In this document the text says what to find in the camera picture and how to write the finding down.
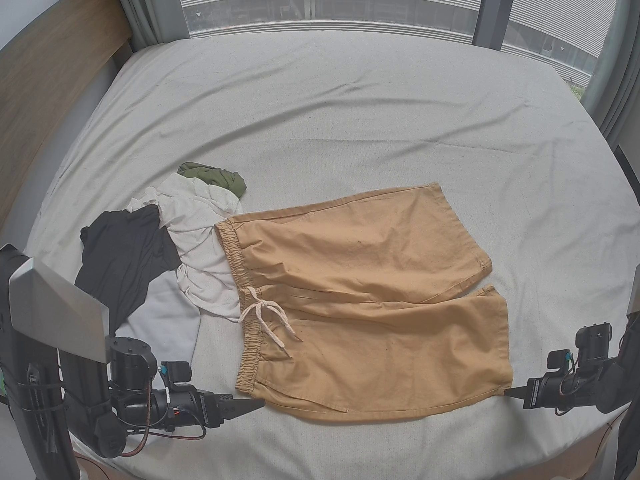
shorts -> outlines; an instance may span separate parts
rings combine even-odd
[[[216,225],[238,288],[236,388],[312,420],[447,412],[511,386],[507,305],[437,183]]]

mattress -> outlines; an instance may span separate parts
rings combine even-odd
[[[640,209],[606,142],[551,67],[489,49],[350,31],[238,34],[133,55],[61,165],[27,245],[73,280],[82,226],[183,161],[238,171],[245,211],[440,183],[493,261],[514,386],[585,325],[611,354],[640,262]],[[203,312],[197,387],[235,393],[240,326]],[[612,415],[491,397],[384,424],[266,407],[197,442],[112,461],[146,479],[489,479],[562,452]]]

curtain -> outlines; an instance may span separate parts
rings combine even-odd
[[[129,20],[133,51],[159,43],[188,39],[180,0],[120,0]]]
[[[611,28],[581,103],[612,149],[640,110],[640,0],[617,0]]]

drawstring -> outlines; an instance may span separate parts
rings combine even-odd
[[[278,347],[280,347],[287,356],[291,357],[289,355],[289,352],[287,352],[287,349],[284,347],[284,343],[282,342],[282,340],[278,338],[271,329],[269,329],[266,322],[262,319],[262,308],[273,311],[274,313],[276,313],[278,318],[280,318],[280,322],[282,322],[284,327],[286,327],[287,331],[289,331],[298,341],[302,341],[300,340],[300,338],[298,338],[298,336],[296,335],[296,332],[293,331],[293,328],[289,324],[289,319],[287,318],[286,313],[284,313],[284,309],[282,309],[280,305],[277,302],[274,302],[273,300],[260,299],[260,297],[258,297],[258,293],[255,291],[255,288],[253,288],[252,286],[249,286],[248,288],[249,288],[249,293],[251,293],[252,297],[255,299],[255,302],[251,304],[251,306],[245,308],[244,311],[242,311],[242,314],[240,315],[240,320],[238,320],[238,323],[242,323],[244,320],[244,317],[247,316],[252,309],[255,309],[255,316],[256,318],[258,318],[264,331],[270,336],[270,338],[273,341],[276,342]]]

headboard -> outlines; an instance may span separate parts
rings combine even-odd
[[[120,0],[60,0],[0,50],[0,230],[38,149],[129,37]]]

